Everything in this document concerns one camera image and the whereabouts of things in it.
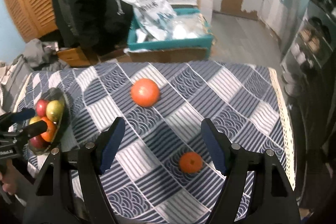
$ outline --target tablecloth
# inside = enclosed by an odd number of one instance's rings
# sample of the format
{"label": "tablecloth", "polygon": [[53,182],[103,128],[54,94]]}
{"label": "tablecloth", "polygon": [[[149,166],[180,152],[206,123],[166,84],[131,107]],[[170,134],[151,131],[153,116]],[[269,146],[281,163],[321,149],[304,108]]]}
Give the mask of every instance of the tablecloth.
{"label": "tablecloth", "polygon": [[[155,81],[160,99],[149,108],[130,97],[140,78]],[[272,149],[294,186],[294,157],[288,113],[276,72],[262,66],[212,61],[103,63],[84,69],[34,72],[22,91],[18,110],[33,107],[52,87],[66,97],[70,121],[62,150],[95,140],[116,117],[126,132],[111,168],[101,182],[116,214],[144,223],[205,223],[225,177],[218,172],[200,135],[204,118],[231,142],[247,150]],[[179,170],[179,158],[195,151],[204,160],[196,174]],[[25,153],[41,168],[46,156]],[[78,173],[73,188],[82,197]],[[247,176],[236,219],[244,217],[252,188]]]}

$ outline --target fruit bowl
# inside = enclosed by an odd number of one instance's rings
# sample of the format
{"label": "fruit bowl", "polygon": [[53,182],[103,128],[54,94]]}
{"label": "fruit bowl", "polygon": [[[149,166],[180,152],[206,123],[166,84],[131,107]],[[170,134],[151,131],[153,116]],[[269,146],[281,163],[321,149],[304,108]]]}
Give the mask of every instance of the fruit bowl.
{"label": "fruit bowl", "polygon": [[35,105],[37,115],[29,123],[43,120],[48,125],[48,130],[28,142],[28,148],[35,155],[42,155],[56,147],[66,129],[67,111],[63,92],[58,88],[51,88],[41,95]]}

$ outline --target blue wall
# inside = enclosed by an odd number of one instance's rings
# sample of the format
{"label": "blue wall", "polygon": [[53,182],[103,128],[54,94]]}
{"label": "blue wall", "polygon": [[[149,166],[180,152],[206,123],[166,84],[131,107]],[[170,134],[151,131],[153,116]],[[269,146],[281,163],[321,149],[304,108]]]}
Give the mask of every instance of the blue wall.
{"label": "blue wall", "polygon": [[8,14],[4,0],[0,0],[0,60],[11,63],[23,52],[25,45]]}

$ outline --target human hand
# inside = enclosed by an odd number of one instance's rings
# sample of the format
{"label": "human hand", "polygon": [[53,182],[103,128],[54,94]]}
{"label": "human hand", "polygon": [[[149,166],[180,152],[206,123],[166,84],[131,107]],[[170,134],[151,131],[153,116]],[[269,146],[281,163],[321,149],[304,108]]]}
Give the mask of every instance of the human hand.
{"label": "human hand", "polygon": [[0,181],[2,181],[2,189],[9,195],[14,195],[17,191],[17,173],[18,170],[14,167],[12,160],[7,160],[7,172],[5,175],[0,173]]}

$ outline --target drawstring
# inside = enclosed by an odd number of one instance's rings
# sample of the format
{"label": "drawstring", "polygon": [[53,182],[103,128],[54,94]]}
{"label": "drawstring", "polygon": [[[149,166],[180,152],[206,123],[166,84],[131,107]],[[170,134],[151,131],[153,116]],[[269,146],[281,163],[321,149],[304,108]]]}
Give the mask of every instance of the drawstring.
{"label": "drawstring", "polygon": [[122,8],[121,8],[121,3],[120,0],[115,0],[118,4],[118,15],[124,15],[125,13],[123,12]]}

